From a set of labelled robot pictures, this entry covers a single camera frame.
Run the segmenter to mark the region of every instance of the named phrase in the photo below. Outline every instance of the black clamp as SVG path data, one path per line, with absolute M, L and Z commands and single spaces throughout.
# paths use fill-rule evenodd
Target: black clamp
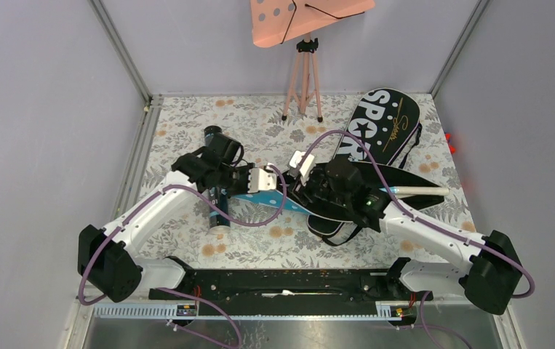
M 249 191 L 249 171 L 255 165 L 235 167 L 243 153 L 241 143 L 223 133 L 216 133 L 209 145 L 182 155 L 170 169 L 189 177 L 188 181 L 196 184 L 200 193 L 208 188 L 220 187 L 228 192 L 228 197 L 246 194 Z
M 84 274 L 97 248 L 106 240 L 103 230 L 88 225 L 78 240 L 78 274 Z M 115 303 L 128 298 L 140 285 L 142 268 L 123 244 L 109 241 L 89 273 L 88 281 Z
M 314 53 L 317 49 L 318 49 L 318 38 L 315 38 L 313 41 L 301 40 L 301 42 L 297 44 L 297 51 L 299 52 Z
M 508 236 L 493 230 L 484 236 L 485 246 L 494 249 L 521 265 L 513 243 Z M 472 267 L 468 275 L 459 279 L 466 298 L 472 304 L 495 315 L 502 315 L 513 297 L 522 274 L 499 257 L 485 250 L 471 256 Z

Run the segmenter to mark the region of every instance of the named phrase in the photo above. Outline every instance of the bag strap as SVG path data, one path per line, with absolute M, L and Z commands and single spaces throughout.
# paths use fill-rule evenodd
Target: bag strap
M 339 234 L 341 228 L 343 227 L 343 223 L 341 223 L 339 226 L 337 226 L 337 229 L 335 229 L 334 232 L 332 232 L 331 234 L 323 234 L 320 233 L 319 231 L 317 231 L 316 229 L 312 228 L 311 225 L 309 224 L 309 218 L 313 217 L 311 214 L 307 217 L 307 229 L 314 234 L 315 236 L 318 236 L 319 238 L 332 238 L 333 236 Z
M 420 143 L 420 133 L 423 131 L 423 125 L 418 123 L 418 126 L 416 126 L 416 129 L 417 129 L 416 138 L 415 138 L 414 144 L 412 145 L 412 147 L 410 147 L 410 149 L 402 159 L 402 162 L 399 164 L 400 169 L 404 169 L 404 167 L 406 166 L 406 160 L 408 159 L 408 155 L 410 155 L 410 152 L 412 151 L 412 149 L 414 149 L 414 147 Z
M 324 236 L 322 236 L 322 241 L 324 241 L 324 243 L 329 245 L 329 246 L 337 247 L 337 246 L 343 245 L 346 242 L 352 240 L 356 235 L 358 235 L 361 232 L 361 230 L 363 230 L 363 228 L 360 225 L 357 225 L 356 228 L 354 228 L 354 230 L 352 231 L 352 234 L 350 234 L 350 236 L 344 242 L 340 242 L 339 244 L 336 244 L 336 243 L 330 241 L 329 238 L 326 238 Z

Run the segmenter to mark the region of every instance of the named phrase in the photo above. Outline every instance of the pink dotted board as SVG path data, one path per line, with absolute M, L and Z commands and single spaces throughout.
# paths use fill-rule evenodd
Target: pink dotted board
M 252 38 L 258 47 L 280 44 L 292 18 L 295 6 L 292 0 L 250 0 L 252 5 Z M 336 17 L 345 17 L 367 11 L 375 6 L 374 0 L 295 0 L 297 11 L 286 35 L 286 40 L 320 29 L 336 20 L 305 4 L 317 7 Z

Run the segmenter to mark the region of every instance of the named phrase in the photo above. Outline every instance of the pink tripod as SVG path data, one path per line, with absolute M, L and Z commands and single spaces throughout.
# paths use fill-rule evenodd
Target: pink tripod
M 316 59 L 316 50 L 318 49 L 318 39 L 311 40 L 311 33 L 307 33 L 305 38 L 297 44 L 297 56 L 295 60 L 295 66 L 292 69 L 292 78 L 290 78 L 290 87 L 288 88 L 288 97 L 286 99 L 286 105 L 284 105 L 284 112 L 282 113 L 282 120 L 286 120 L 288 117 L 288 107 L 290 106 L 290 100 L 295 98 L 298 103 L 298 110 L 301 114 L 305 114 L 305 109 L 309 104 L 313 95 L 316 95 L 316 104 L 318 106 L 318 122 L 322 122 L 322 112 L 320 110 L 320 83 L 318 79 L 318 60 Z M 298 65 L 300 63 L 301 56 L 303 56 L 303 77 L 302 77 L 302 87 L 300 91 L 300 97 L 295 91 L 296 78 L 298 74 Z M 309 93 L 309 63 L 311 61 L 311 68 L 314 71 L 314 90 Z

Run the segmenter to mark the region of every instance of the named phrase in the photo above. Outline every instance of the floral tablecloth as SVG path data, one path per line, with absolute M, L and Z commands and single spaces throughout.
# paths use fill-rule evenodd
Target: floral tablecloth
M 434 101 L 430 95 L 412 97 L 420 106 L 423 133 L 405 169 L 451 190 L 442 205 L 425 213 L 464 230 L 474 230 Z M 154 188 L 178 156 L 203 145 L 206 126 L 218 125 L 240 141 L 246 160 L 271 162 L 285 169 L 294 151 L 304 151 L 329 129 L 345 129 L 360 98 L 361 95 L 322 96 L 324 122 L 319 124 L 314 102 L 308 106 L 306 116 L 299 115 L 292 103 L 291 116 L 282 121 L 282 96 L 167 97 L 140 197 Z M 330 160 L 338 140 L 334 136 L 320 144 L 314 153 L 318 162 Z M 230 200 L 230 214 L 240 220 L 265 220 L 273 211 L 247 201 Z M 411 241 L 369 229 L 347 244 L 330 247 L 307 231 L 305 215 L 294 212 L 284 212 L 265 227 L 233 224 L 230 233 L 213 234 L 208 231 L 208 213 L 206 204 L 190 199 L 189 205 L 149 238 L 140 253 L 156 258 L 177 256 L 192 268 L 387 268 L 399 256 L 427 262 L 441 260 Z

